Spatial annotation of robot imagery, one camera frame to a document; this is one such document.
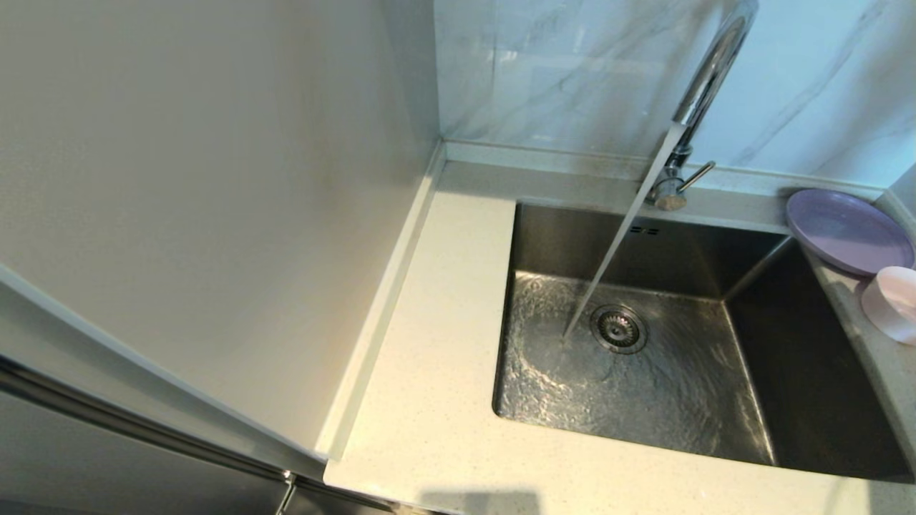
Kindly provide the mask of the chrome gooseneck faucet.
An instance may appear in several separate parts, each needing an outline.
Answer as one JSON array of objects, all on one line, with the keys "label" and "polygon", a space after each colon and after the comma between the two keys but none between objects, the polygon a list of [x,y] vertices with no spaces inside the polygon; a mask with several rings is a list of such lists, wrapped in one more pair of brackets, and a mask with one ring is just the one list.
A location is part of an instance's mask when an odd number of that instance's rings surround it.
[{"label": "chrome gooseneck faucet", "polygon": [[686,205],[685,190],[716,166],[714,161],[709,161],[690,178],[684,179],[681,176],[681,169],[693,153],[691,140],[696,136],[701,120],[706,116],[724,79],[736,61],[758,10],[759,0],[736,0],[735,6],[724,17],[706,54],[694,72],[683,99],[673,115],[673,121],[684,126],[684,132],[668,153],[660,177],[655,180],[654,186],[645,197],[645,202],[657,210],[675,211],[684,208]]}]

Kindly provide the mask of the purple plastic plate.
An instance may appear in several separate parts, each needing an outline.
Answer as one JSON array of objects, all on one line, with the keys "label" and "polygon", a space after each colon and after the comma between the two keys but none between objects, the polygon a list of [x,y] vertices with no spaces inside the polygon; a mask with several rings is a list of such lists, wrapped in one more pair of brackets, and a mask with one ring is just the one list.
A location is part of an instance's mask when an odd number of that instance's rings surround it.
[{"label": "purple plastic plate", "polygon": [[789,196],[786,217],[799,243],[845,273],[871,277],[883,268],[916,266],[916,248],[904,228],[847,193],[798,190]]}]

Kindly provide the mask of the pink plastic cup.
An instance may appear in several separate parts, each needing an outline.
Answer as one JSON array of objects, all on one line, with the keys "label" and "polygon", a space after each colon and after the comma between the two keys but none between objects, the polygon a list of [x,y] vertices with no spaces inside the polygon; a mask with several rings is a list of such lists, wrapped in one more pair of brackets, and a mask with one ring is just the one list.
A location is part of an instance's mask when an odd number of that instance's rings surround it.
[{"label": "pink plastic cup", "polygon": [[916,348],[916,270],[881,268],[864,289],[860,305],[881,333]]}]

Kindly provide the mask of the stainless steel sink basin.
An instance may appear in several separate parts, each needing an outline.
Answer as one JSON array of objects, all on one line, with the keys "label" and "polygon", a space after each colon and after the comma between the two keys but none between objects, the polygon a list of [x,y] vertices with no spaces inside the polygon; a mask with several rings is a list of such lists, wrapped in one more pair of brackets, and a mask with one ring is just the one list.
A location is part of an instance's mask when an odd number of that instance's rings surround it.
[{"label": "stainless steel sink basin", "polygon": [[[675,452],[916,484],[902,438],[791,237],[520,203],[492,410]],[[577,305],[592,289],[579,319]],[[650,339],[614,354],[589,329],[628,306]]]}]

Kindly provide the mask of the round metal drain strainer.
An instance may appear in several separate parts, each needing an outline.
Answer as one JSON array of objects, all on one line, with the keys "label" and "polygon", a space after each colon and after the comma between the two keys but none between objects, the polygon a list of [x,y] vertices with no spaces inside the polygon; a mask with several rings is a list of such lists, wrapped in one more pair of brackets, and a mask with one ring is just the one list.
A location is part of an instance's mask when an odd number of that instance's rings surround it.
[{"label": "round metal drain strainer", "polygon": [[589,329],[595,341],[614,354],[638,354],[650,339],[644,320],[625,305],[597,307],[591,313]]}]

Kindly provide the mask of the white tall cabinet side panel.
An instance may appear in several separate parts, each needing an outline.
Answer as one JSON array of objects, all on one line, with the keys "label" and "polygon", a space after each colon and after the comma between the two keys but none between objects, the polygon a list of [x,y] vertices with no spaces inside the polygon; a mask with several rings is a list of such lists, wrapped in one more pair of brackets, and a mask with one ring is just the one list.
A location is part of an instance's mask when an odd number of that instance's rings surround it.
[{"label": "white tall cabinet side panel", "polygon": [[0,283],[328,458],[438,106],[433,0],[0,0]]}]

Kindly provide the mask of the grey upper cabinet door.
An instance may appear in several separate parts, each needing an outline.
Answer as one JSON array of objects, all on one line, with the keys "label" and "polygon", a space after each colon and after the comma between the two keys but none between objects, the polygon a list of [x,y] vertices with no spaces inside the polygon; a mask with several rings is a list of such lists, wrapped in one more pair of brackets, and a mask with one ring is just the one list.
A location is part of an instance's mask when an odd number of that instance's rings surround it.
[{"label": "grey upper cabinet door", "polygon": [[206,446],[320,480],[325,462],[229,413],[0,265],[0,356]]}]

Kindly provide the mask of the grey cabinet door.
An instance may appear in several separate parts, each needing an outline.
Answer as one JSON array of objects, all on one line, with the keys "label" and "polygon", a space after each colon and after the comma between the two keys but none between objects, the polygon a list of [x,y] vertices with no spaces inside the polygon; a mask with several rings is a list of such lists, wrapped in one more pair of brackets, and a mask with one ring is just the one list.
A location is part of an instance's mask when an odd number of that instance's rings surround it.
[{"label": "grey cabinet door", "polygon": [[0,393],[0,515],[276,515],[287,492]]},{"label": "grey cabinet door", "polygon": [[0,356],[206,446],[320,480],[325,462],[229,413],[0,265]]}]

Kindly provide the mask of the grey lower cabinet door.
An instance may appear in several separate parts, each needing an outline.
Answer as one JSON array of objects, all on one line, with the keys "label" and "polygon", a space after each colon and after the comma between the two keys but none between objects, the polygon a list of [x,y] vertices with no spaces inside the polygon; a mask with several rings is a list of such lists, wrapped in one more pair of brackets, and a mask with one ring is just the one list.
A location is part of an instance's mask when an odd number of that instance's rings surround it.
[{"label": "grey lower cabinet door", "polygon": [[0,393],[0,515],[276,515],[287,492]]}]

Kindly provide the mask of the metal door trim rail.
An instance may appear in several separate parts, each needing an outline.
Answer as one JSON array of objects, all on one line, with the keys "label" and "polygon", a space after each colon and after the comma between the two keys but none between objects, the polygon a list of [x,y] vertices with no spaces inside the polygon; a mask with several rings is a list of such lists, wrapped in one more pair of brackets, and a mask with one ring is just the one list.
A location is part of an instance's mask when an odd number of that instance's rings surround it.
[{"label": "metal door trim rail", "polygon": [[213,446],[200,438],[186,436],[163,423],[152,421],[151,418],[128,413],[111,402],[82,393],[2,355],[0,391],[48,408],[55,413],[75,418],[82,423],[112,431],[118,436],[132,438],[216,466],[228,467],[272,481],[282,481],[285,484],[294,484],[298,479],[291,471]]}]

